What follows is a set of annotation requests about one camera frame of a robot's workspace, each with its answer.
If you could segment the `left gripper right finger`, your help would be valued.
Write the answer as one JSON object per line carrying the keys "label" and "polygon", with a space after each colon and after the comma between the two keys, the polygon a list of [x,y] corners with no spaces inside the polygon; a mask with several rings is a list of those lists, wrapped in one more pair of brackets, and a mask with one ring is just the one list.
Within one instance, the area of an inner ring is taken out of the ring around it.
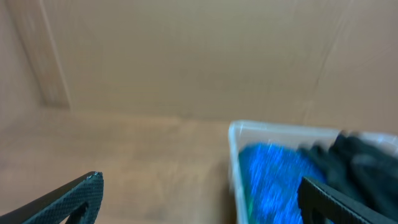
{"label": "left gripper right finger", "polygon": [[396,221],[313,178],[304,177],[297,193],[304,224],[397,224]]}

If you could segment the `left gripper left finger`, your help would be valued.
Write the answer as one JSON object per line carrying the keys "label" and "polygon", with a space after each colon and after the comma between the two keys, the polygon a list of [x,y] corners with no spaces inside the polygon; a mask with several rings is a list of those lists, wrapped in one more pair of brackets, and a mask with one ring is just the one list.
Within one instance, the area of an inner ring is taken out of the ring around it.
{"label": "left gripper left finger", "polygon": [[94,224],[103,199],[103,173],[91,171],[43,195],[42,197],[1,215],[1,223],[21,224]]}

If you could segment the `black cloth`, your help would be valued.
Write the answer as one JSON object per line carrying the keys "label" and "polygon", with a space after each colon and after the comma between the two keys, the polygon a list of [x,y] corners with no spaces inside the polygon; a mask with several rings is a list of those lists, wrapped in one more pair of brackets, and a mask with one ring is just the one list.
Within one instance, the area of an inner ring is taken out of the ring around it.
{"label": "black cloth", "polygon": [[397,159],[356,136],[339,134],[329,149],[337,163],[330,185],[376,212],[397,220]]}
{"label": "black cloth", "polygon": [[319,145],[314,145],[310,149],[300,147],[298,151],[320,169],[330,187],[358,202],[366,203],[362,193],[349,175],[348,166],[336,155],[326,152]]}

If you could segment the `blue green sequin cloth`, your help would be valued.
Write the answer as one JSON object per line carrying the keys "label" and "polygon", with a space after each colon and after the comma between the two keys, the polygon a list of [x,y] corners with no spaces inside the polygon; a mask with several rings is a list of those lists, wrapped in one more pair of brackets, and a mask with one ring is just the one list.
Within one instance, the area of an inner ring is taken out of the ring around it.
{"label": "blue green sequin cloth", "polygon": [[297,197],[303,177],[326,182],[322,171],[303,153],[257,142],[238,154],[249,223],[302,223]]}

